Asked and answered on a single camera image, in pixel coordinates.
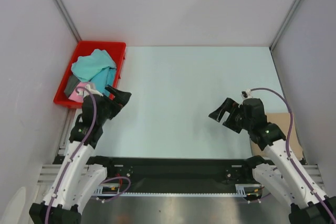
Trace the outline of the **mint green t shirt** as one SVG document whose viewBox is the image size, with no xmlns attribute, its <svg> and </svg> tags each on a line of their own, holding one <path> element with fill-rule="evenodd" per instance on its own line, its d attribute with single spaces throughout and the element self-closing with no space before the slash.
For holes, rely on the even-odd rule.
<svg viewBox="0 0 336 224">
<path fill-rule="evenodd" d="M 71 72 L 81 82 L 88 82 L 102 70 L 116 68 L 116 63 L 106 50 L 95 49 L 88 56 L 79 56 L 71 65 Z"/>
</svg>

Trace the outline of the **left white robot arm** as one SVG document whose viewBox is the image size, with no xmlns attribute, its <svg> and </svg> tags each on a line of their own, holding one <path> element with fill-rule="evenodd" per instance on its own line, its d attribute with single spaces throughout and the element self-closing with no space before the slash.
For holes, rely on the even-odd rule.
<svg viewBox="0 0 336 224">
<path fill-rule="evenodd" d="M 112 86 L 105 89 L 113 95 L 112 99 L 90 84 L 75 89 L 83 96 L 82 113 L 70 132 L 67 153 L 51 188 L 41 203 L 30 207 L 33 223 L 80 223 L 94 191 L 115 178 L 116 169 L 109 164 L 93 164 L 82 174 L 103 134 L 104 124 L 122 110 L 132 95 Z"/>
</svg>

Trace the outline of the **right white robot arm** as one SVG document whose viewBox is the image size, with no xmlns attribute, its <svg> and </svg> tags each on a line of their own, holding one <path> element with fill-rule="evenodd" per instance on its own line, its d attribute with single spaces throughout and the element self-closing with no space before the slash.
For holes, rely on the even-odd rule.
<svg viewBox="0 0 336 224">
<path fill-rule="evenodd" d="M 247 98 L 238 104 L 227 98 L 209 117 L 236 133 L 247 131 L 276 168 L 261 156 L 245 160 L 243 179 L 259 182 L 283 205 L 290 208 L 290 223 L 335 223 L 335 197 L 329 197 L 298 161 L 277 124 L 268 122 L 261 99 Z"/>
</svg>

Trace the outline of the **blue t shirt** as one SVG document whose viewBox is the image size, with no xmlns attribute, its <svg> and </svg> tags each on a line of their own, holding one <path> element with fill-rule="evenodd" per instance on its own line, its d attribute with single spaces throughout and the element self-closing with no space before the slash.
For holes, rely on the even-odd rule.
<svg viewBox="0 0 336 224">
<path fill-rule="evenodd" d="M 106 86 L 113 86 L 115 75 L 117 73 L 116 69 L 104 68 L 99 73 L 97 73 L 90 82 L 94 84 L 97 91 L 109 96 L 110 93 L 105 89 Z"/>
</svg>

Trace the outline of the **pink t shirt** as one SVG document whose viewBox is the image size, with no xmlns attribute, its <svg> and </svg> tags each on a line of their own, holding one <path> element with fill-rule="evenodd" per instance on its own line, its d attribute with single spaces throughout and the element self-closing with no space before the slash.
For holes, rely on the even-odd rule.
<svg viewBox="0 0 336 224">
<path fill-rule="evenodd" d="M 68 99 L 74 102 L 83 103 L 84 90 L 82 88 L 85 88 L 88 84 L 89 82 L 78 83 Z"/>
</svg>

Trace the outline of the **red plastic bin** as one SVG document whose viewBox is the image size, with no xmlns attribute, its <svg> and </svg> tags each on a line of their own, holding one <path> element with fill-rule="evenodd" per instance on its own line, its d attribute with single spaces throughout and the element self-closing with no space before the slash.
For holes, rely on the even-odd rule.
<svg viewBox="0 0 336 224">
<path fill-rule="evenodd" d="M 81 108 L 81 103 L 69 100 L 64 94 L 64 89 L 68 83 L 69 77 L 72 75 L 71 65 L 77 61 L 79 56 L 88 56 L 94 49 L 106 50 L 110 57 L 117 65 L 116 77 L 111 85 L 113 88 L 117 88 L 119 80 L 121 79 L 121 71 L 125 60 L 126 43 L 118 41 L 89 41 L 83 40 L 78 42 L 65 73 L 62 77 L 60 85 L 54 97 L 54 104 L 60 105 L 69 109 Z"/>
</svg>

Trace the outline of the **grey t shirt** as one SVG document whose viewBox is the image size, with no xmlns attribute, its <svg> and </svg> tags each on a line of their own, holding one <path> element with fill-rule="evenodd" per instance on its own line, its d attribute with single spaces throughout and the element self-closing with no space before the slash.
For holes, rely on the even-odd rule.
<svg viewBox="0 0 336 224">
<path fill-rule="evenodd" d="M 80 80 L 75 75 L 72 74 L 69 77 L 66 87 L 64 89 L 64 94 L 67 98 L 70 97 L 79 82 Z"/>
</svg>

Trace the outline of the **folded beige t shirt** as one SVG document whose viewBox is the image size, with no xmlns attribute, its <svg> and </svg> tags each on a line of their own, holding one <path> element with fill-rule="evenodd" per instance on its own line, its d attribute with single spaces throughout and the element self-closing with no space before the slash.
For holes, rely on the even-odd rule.
<svg viewBox="0 0 336 224">
<path fill-rule="evenodd" d="M 289 126 L 290 126 L 290 114 L 289 113 L 267 113 L 267 120 L 271 123 L 277 124 L 285 136 L 287 136 Z M 295 123 L 293 122 L 292 130 L 290 133 L 289 139 L 290 147 L 297 159 L 300 161 L 304 158 L 303 149 L 298 141 Z M 252 156 L 260 155 L 263 158 L 267 158 L 268 156 L 264 151 L 261 151 L 257 144 L 250 141 L 251 153 Z"/>
</svg>

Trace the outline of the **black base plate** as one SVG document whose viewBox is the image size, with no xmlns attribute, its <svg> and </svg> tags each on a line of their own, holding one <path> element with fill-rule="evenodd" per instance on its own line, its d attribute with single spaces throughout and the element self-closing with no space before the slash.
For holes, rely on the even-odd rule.
<svg viewBox="0 0 336 224">
<path fill-rule="evenodd" d="M 238 184 L 254 184 L 243 159 L 162 159 L 90 157 L 88 165 L 107 168 L 107 177 L 125 176 L 129 193 L 228 194 Z"/>
</svg>

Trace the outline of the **aluminium rail frame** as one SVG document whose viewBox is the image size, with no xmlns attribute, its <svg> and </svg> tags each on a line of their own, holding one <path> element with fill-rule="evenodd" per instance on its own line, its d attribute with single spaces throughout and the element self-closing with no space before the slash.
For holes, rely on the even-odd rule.
<svg viewBox="0 0 336 224">
<path fill-rule="evenodd" d="M 71 126 L 74 124 L 74 120 L 78 115 L 78 111 L 75 109 L 69 109 L 65 121 L 65 125 L 61 134 L 59 152 L 64 152 L 66 150 L 66 137 L 69 136 Z M 60 164 L 45 164 L 43 165 L 37 184 L 43 186 L 51 186 L 56 179 L 56 176 L 59 172 L 61 165 Z M 317 165 L 304 165 L 307 173 L 311 176 L 314 182 L 325 189 L 323 179 L 321 177 L 320 171 Z"/>
</svg>

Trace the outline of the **left aluminium corner post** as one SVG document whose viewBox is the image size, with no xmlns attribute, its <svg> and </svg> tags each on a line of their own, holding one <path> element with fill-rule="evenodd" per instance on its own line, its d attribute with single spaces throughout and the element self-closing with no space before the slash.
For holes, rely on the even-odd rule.
<svg viewBox="0 0 336 224">
<path fill-rule="evenodd" d="M 57 7 L 57 9 L 60 12 L 61 17 L 63 18 L 66 26 L 68 27 L 68 29 L 70 30 L 72 36 L 74 37 L 76 42 L 81 41 L 81 36 L 78 32 L 78 29 L 74 23 L 74 21 L 72 20 L 63 0 L 52 0 L 54 5 Z"/>
</svg>

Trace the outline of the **aluminium corner post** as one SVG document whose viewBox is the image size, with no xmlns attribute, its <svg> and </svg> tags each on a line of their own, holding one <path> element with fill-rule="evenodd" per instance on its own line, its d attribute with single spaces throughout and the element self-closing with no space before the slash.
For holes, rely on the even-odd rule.
<svg viewBox="0 0 336 224">
<path fill-rule="evenodd" d="M 74 21 L 72 20 L 63 0 L 52 0 L 54 5 L 57 7 L 57 9 L 60 12 L 61 17 L 63 18 L 66 26 L 68 27 L 68 29 L 70 30 L 72 36 L 74 37 L 76 42 L 81 41 L 81 36 L 78 32 L 78 29 L 74 23 Z"/>
<path fill-rule="evenodd" d="M 291 4 L 283 22 L 281 23 L 280 28 L 278 29 L 274 39 L 272 40 L 270 46 L 269 46 L 269 50 L 271 53 L 273 53 L 274 49 L 276 48 L 279 40 L 281 39 L 283 33 L 286 31 L 289 23 L 291 22 L 294 14 L 296 13 L 300 3 L 302 2 L 302 0 L 294 0 L 293 3 Z"/>
</svg>

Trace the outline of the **right aluminium corner post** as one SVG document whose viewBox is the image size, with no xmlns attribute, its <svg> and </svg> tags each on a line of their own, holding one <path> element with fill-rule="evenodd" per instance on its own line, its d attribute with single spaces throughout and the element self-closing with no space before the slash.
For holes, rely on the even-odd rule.
<svg viewBox="0 0 336 224">
<path fill-rule="evenodd" d="M 281 39 L 283 33 L 286 31 L 289 23 L 291 22 L 294 14 L 296 13 L 300 3 L 302 2 L 302 0 L 294 0 L 293 3 L 291 4 L 283 22 L 281 23 L 280 28 L 278 29 L 274 39 L 272 40 L 270 46 L 269 46 L 269 50 L 271 53 L 273 53 L 274 49 L 276 48 L 279 40 Z"/>
</svg>

